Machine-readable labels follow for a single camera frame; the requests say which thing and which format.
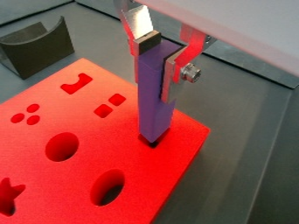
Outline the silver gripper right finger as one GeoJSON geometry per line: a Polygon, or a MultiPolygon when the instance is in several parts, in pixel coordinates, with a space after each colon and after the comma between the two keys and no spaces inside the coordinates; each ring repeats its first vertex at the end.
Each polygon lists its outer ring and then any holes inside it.
{"type": "Polygon", "coordinates": [[[186,81],[194,83],[202,70],[193,64],[194,59],[215,43],[217,39],[187,24],[182,25],[180,40],[187,44],[164,62],[162,101],[171,103],[183,90],[186,81]]]}

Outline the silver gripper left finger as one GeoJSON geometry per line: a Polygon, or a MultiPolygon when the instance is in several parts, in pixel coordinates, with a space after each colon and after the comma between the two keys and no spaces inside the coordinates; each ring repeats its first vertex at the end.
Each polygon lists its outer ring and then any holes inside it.
{"type": "Polygon", "coordinates": [[[162,33],[154,28],[146,5],[134,0],[114,0],[114,4],[128,37],[131,54],[138,57],[162,43],[162,33]]]}

